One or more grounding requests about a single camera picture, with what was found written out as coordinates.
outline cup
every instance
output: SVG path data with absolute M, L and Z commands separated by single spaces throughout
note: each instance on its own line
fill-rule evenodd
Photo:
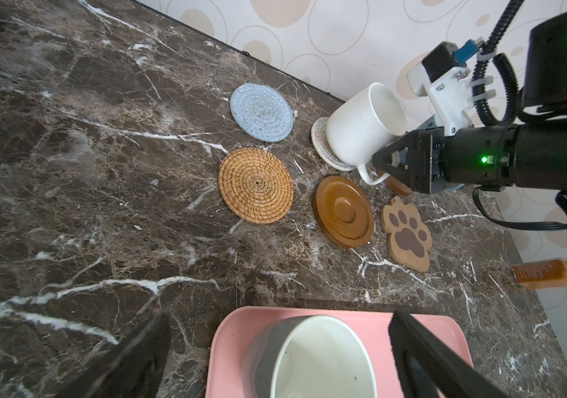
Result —
M 293 316 L 262 330 L 242 364 L 246 398 L 377 398 L 359 337 L 329 315 Z
M 399 100 L 384 84 L 372 83 L 330 116 L 325 127 L 330 149 L 343 163 L 356 166 L 369 185 L 381 183 L 367 174 L 366 164 L 378 150 L 405 134 L 407 119 Z

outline paw print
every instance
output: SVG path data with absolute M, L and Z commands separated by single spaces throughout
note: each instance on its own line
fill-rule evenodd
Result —
M 391 256 L 417 271 L 429 270 L 431 233 L 416 207 L 403 203 L 396 196 L 383 207 L 381 218 L 383 228 L 390 234 L 387 245 Z

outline zip tie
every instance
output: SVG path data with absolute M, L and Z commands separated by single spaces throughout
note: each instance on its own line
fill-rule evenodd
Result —
M 469 97 L 467 99 L 467 105 L 473 106 L 477 100 L 489 100 L 495 97 L 495 90 L 489 90 L 487 92 L 483 92 L 482 94 L 478 94 L 473 97 Z
M 477 59 L 477 60 L 482 60 L 482 61 L 490 60 L 491 58 L 493 58 L 493 57 L 496 56 L 496 53 L 497 53 L 497 52 L 498 52 L 498 48 L 497 48 L 497 47 L 493 49 L 493 52 L 490 52 L 490 53 L 488 53 L 488 54 L 483 54 L 482 52 L 478 52 L 478 54 L 476 55 L 476 59 Z
M 471 87 L 477 86 L 478 84 L 487 85 L 487 84 L 491 84 L 491 83 L 493 83 L 493 76 L 485 76 L 485 77 L 483 77 L 483 78 L 481 78 L 481 79 L 472 80 L 471 82 L 465 83 L 465 87 L 466 87 L 467 89 L 470 89 Z

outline round blue coaster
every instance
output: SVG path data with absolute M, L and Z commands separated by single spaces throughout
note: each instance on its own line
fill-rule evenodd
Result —
M 242 84 L 231 95 L 231 113 L 243 131 L 262 141 L 277 142 L 292 131 L 292 110 L 272 87 Z

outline brown wooden coaster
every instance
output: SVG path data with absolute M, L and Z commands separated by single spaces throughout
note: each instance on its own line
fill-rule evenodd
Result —
M 268 151 L 242 148 L 219 166 L 219 191 L 224 202 L 244 220 L 270 224 L 292 206 L 294 186 L 285 165 Z
M 381 223 L 384 230 L 390 234 L 387 247 L 391 256 L 418 272 L 427 272 L 431 233 L 420 219 L 418 209 L 394 196 L 381 211 Z
M 411 188 L 407 187 L 394 176 L 389 176 L 387 179 L 385 179 L 385 185 L 387 185 L 389 189 L 394 191 L 396 195 L 407 196 L 412 192 Z
M 374 233 L 374 212 L 358 185 L 341 176 L 321 181 L 312 196 L 314 218 L 321 231 L 344 248 L 367 243 Z

